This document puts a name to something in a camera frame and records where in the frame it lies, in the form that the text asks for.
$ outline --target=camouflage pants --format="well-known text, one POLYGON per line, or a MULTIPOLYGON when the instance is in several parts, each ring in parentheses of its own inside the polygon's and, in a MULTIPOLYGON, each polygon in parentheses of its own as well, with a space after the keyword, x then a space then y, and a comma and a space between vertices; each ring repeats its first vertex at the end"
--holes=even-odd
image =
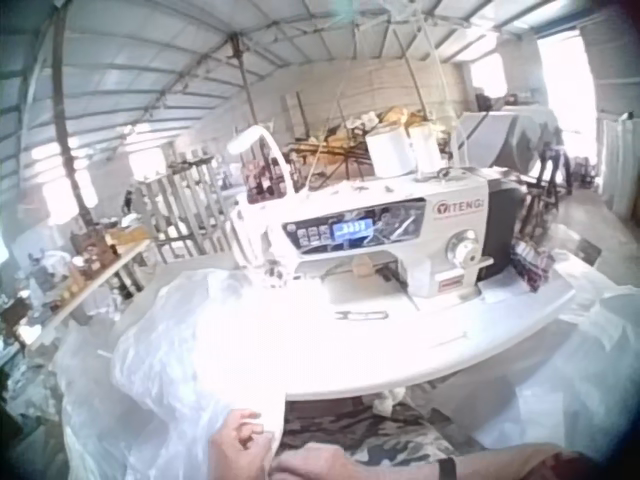
POLYGON ((287 415, 280 453, 310 442, 338 445, 368 466, 431 463, 458 453, 420 412, 403 404, 392 418, 366 406, 330 417, 287 415))

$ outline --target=metal roof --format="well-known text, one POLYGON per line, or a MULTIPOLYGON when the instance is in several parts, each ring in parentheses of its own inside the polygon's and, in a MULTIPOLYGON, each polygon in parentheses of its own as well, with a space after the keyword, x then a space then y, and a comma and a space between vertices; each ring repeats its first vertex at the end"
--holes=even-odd
MULTIPOLYGON (((0 195, 46 169, 31 150, 55 141, 52 18, 65 0, 14 1, 0 19, 0 195)), ((429 46, 444 62, 469 60, 491 35, 517 36, 586 6, 586 0, 72 0, 64 36, 70 137, 91 162, 127 142, 174 139, 242 94, 229 35, 247 48, 251 84, 279 69, 327 60, 410 58, 429 46), (129 125, 148 131, 127 140, 129 125)))

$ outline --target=person's hand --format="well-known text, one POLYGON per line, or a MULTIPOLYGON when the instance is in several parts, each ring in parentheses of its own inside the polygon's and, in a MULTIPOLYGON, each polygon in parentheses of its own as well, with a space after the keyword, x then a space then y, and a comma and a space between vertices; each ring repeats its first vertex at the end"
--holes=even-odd
POLYGON ((209 440, 209 480, 265 480, 273 436, 247 422, 258 418, 251 410, 229 413, 209 440))
POLYGON ((286 452, 271 465, 271 480, 369 480, 370 469, 347 458, 340 447, 310 443, 286 452))

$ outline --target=white sewing machine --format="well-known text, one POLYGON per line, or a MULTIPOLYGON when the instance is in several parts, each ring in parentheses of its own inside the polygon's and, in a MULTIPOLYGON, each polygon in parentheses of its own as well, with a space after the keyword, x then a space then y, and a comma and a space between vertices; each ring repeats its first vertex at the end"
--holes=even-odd
POLYGON ((408 292, 432 298, 474 288, 479 276, 506 267, 520 195, 517 184, 489 171, 454 169, 446 180, 345 182, 244 203, 232 217, 253 266, 272 261, 296 274, 313 263, 319 276, 349 257, 386 252, 408 292))

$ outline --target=control panel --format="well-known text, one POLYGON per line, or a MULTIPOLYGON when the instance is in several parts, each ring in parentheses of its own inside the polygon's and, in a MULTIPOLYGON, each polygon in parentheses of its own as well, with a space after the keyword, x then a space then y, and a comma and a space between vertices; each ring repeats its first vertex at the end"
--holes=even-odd
POLYGON ((371 248, 420 236, 424 198, 285 223, 285 235, 304 255, 371 248))

